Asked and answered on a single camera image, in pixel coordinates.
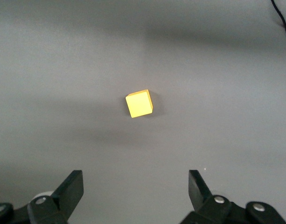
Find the black plastic part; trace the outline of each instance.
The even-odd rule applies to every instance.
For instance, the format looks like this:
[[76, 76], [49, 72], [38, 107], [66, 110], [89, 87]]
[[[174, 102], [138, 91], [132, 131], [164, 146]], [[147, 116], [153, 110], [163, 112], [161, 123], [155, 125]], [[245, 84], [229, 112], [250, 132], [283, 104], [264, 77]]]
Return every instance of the black plastic part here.
[[13, 206], [10, 203], [0, 203], [0, 223], [5, 223], [12, 216]]
[[[254, 204], [261, 204], [264, 211], [258, 211], [254, 208]], [[258, 224], [286, 224], [282, 216], [269, 204], [263, 202], [249, 202], [246, 205], [248, 218], [252, 223]]]
[[74, 170], [46, 201], [36, 204], [38, 198], [28, 205], [13, 210], [12, 204], [0, 211], [0, 224], [67, 224], [68, 218], [84, 194], [83, 173]]
[[[216, 197], [221, 197], [224, 199], [223, 203], [217, 203], [215, 201]], [[206, 217], [214, 223], [223, 223], [230, 213], [231, 202], [223, 196], [214, 195], [210, 197], [204, 205], [198, 210], [198, 214]]]
[[[189, 171], [188, 193], [195, 211], [189, 213], [181, 224], [286, 224], [282, 216], [266, 203], [249, 202], [244, 209], [223, 196], [219, 197], [224, 203], [217, 203], [216, 196], [212, 196], [197, 170]], [[263, 205], [265, 210], [256, 210], [256, 203]]]
[[198, 211], [204, 202], [212, 196], [198, 170], [189, 171], [188, 194], [195, 211]]
[[[39, 199], [44, 199], [44, 202], [37, 204], [36, 201]], [[32, 200], [28, 204], [28, 214], [31, 224], [67, 224], [68, 220], [49, 196]]]
[[245, 209], [231, 202], [231, 211], [225, 224], [250, 224], [250, 222], [247, 220]]
[[29, 224], [30, 219], [28, 215], [27, 205], [14, 210], [11, 220], [7, 224]]
[[58, 209], [69, 218], [84, 194], [83, 173], [74, 170], [54, 191], [51, 197]]

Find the white surface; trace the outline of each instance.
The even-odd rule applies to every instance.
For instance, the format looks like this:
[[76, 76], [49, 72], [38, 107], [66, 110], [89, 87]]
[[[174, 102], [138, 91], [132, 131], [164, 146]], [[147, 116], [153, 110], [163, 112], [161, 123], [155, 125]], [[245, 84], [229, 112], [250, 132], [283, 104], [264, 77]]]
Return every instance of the white surface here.
[[[286, 17], [286, 1], [278, 1]], [[177, 224], [188, 170], [286, 219], [286, 35], [268, 0], [0, 1], [0, 202], [73, 170], [71, 224]], [[153, 114], [124, 97], [149, 89]]]

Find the yellow block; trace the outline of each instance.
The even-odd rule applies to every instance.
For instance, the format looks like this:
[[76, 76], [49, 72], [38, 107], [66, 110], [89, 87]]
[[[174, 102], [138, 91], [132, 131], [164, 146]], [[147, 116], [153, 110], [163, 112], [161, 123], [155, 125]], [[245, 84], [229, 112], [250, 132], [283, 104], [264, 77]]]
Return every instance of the yellow block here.
[[149, 90], [134, 92], [126, 97], [126, 102], [132, 118], [152, 113], [153, 105]]

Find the cube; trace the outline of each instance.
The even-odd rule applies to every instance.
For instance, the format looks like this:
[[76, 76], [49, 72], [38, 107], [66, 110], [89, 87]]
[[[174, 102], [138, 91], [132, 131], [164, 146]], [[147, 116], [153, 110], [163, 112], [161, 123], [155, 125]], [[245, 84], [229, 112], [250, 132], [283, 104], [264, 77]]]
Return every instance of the cube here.
[[134, 92], [126, 97], [126, 102], [132, 118], [152, 113], [153, 105], [149, 90]]

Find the black cable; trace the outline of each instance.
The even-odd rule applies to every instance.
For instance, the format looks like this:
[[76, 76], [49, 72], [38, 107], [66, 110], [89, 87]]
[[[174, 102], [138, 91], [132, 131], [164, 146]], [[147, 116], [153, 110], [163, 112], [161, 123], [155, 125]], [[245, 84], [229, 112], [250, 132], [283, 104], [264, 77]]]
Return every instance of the black cable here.
[[285, 31], [286, 31], [286, 21], [285, 21], [285, 18], [283, 16], [283, 14], [281, 13], [281, 11], [279, 10], [279, 8], [277, 7], [277, 5], [275, 4], [274, 0], [271, 0], [272, 1], [272, 5], [275, 9], [275, 11], [277, 11], [277, 13], [279, 14], [279, 16], [281, 17], [282, 21], [283, 21], [283, 25], [284, 25], [284, 28], [285, 28]]

